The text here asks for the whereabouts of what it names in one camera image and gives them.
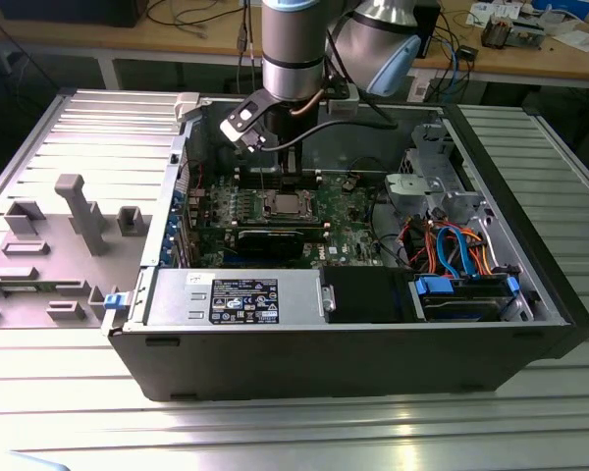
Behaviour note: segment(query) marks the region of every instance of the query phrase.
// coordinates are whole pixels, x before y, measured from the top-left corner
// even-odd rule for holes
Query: paper
[[[589,33],[585,31],[574,30],[554,36],[556,41],[562,42],[576,49],[589,52]]]
[[[510,2],[506,4],[478,2],[471,5],[471,10],[467,15],[466,23],[468,25],[485,27],[489,22],[491,15],[498,17],[508,17],[511,20],[519,18],[521,11],[521,2]]]

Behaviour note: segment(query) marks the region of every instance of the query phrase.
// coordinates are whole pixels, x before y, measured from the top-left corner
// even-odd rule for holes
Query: blue latch
[[[416,292],[425,294],[454,294],[452,281],[444,277],[421,277],[416,281]]]
[[[508,277],[507,283],[509,284],[509,288],[513,294],[517,294],[519,292],[519,282],[515,277]]]
[[[132,291],[107,294],[103,302],[105,309],[127,309],[131,305]]]

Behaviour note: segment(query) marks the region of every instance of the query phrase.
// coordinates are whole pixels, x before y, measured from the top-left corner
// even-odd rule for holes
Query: aluminum workbench
[[[65,211],[52,185],[74,169],[96,183],[103,214],[139,200],[152,215],[179,132],[175,99],[58,97],[0,179],[0,233],[9,200]],[[589,174],[540,118],[461,109],[589,310]],[[92,134],[117,157],[92,155],[83,145]],[[573,237],[579,243],[567,243]],[[0,449],[72,470],[589,467],[589,341],[493,393],[159,403],[142,395],[98,328],[0,329]]]

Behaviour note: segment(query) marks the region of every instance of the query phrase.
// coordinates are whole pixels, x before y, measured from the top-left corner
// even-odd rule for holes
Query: floor
[[[0,172],[55,95],[55,90],[26,57],[12,60],[15,60],[13,71],[8,76],[0,75]],[[35,56],[33,60],[61,87],[103,88],[102,77],[92,59]],[[126,89],[236,91],[236,69],[230,66],[122,61],[120,71]],[[404,100],[408,87],[409,80],[394,99]],[[250,91],[250,80],[242,81],[241,91]],[[475,82],[466,92],[445,99],[502,106],[523,104],[535,108],[567,143],[575,141],[578,124],[588,117],[589,110],[588,90],[556,87],[485,86]],[[577,154],[589,168],[589,134],[577,146]]]

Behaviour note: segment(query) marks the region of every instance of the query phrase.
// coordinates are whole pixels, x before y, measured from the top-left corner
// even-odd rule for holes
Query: yellow cable
[[[489,275],[493,275],[493,272],[489,268],[489,262],[487,261],[487,247],[482,246],[482,259],[484,260],[484,268]]]

